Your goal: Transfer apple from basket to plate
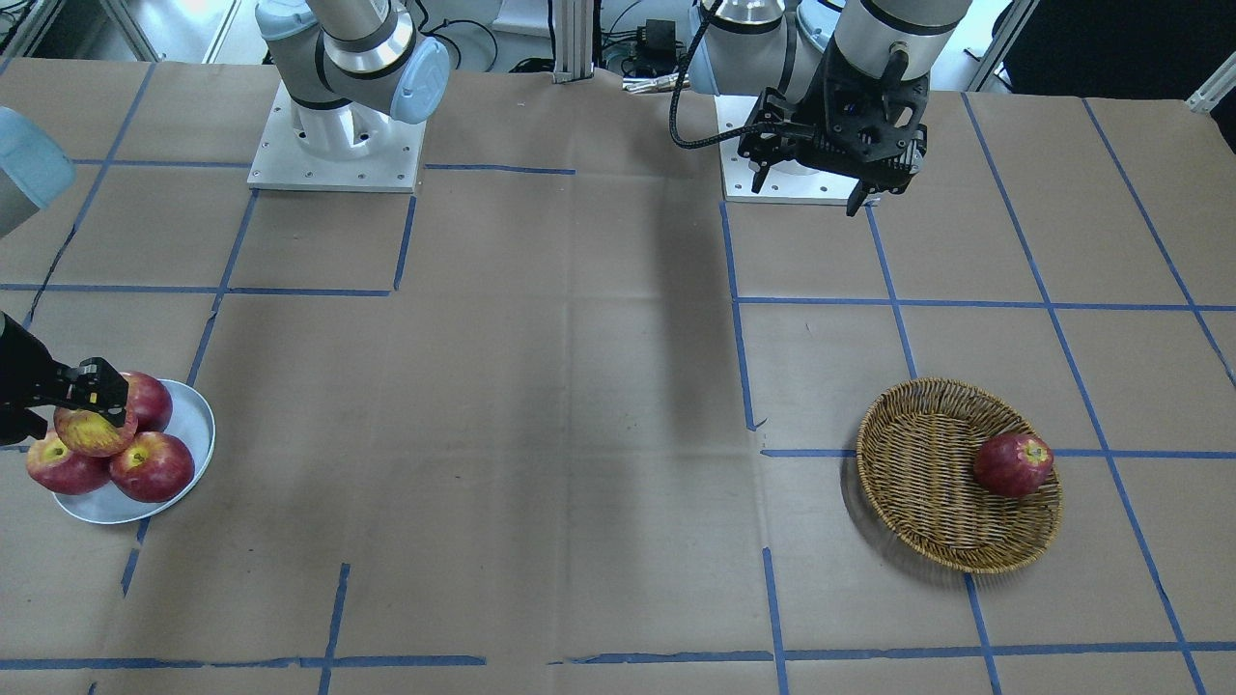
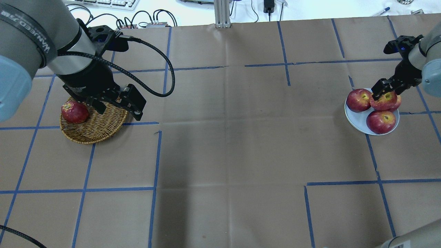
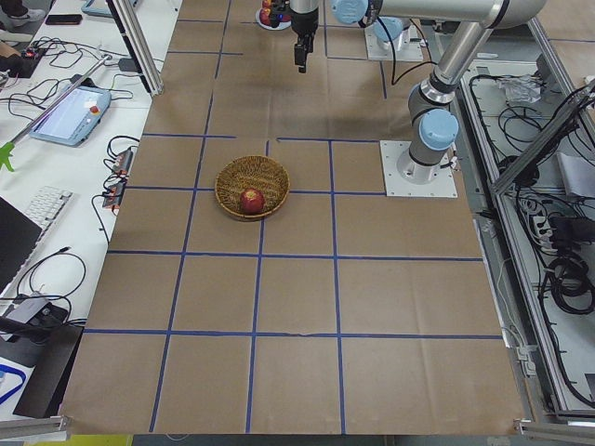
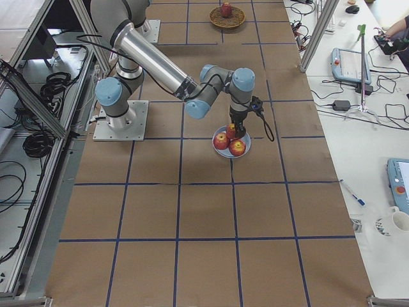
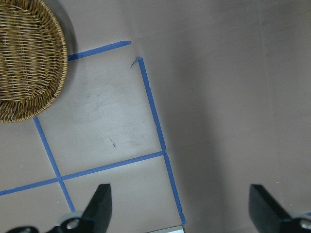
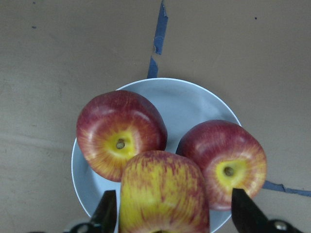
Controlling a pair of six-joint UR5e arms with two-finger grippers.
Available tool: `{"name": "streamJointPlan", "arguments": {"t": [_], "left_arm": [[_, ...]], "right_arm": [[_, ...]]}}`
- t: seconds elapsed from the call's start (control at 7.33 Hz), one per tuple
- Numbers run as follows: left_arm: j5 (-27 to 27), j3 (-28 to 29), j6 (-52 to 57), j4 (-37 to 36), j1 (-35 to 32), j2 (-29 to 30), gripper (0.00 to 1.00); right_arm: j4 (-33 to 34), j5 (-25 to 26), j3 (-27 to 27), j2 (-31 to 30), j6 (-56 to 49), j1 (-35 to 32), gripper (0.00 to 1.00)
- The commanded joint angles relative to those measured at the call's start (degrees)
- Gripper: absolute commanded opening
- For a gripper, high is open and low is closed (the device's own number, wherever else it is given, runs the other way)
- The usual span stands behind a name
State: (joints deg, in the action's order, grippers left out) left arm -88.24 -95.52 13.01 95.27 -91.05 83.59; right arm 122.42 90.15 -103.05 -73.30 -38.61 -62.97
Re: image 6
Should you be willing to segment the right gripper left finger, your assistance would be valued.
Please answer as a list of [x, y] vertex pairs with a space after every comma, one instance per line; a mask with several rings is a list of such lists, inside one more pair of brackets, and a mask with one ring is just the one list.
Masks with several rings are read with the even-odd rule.
[[78, 223], [64, 233], [113, 233], [117, 224], [115, 190], [105, 191], [88, 222]]

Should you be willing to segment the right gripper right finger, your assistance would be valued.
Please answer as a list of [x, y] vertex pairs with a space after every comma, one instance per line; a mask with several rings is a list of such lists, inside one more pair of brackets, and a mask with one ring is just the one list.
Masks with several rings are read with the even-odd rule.
[[232, 191], [231, 217], [240, 233], [299, 233], [299, 229], [281, 219], [269, 220], [244, 189]]

